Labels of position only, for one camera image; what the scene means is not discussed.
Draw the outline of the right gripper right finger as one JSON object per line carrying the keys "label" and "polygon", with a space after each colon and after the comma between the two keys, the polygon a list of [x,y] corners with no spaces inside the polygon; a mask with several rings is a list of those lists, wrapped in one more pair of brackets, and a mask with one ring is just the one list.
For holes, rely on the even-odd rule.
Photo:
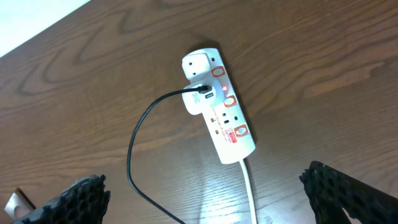
{"label": "right gripper right finger", "polygon": [[319,161],[299,176],[317,224],[397,224],[397,198]]}

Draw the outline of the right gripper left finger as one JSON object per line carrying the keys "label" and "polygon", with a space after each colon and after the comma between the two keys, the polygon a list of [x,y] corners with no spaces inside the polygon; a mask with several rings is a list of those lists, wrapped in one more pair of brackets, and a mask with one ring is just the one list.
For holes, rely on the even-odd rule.
{"label": "right gripper left finger", "polygon": [[80,178],[13,224],[102,224],[111,198],[105,180],[105,175]]}

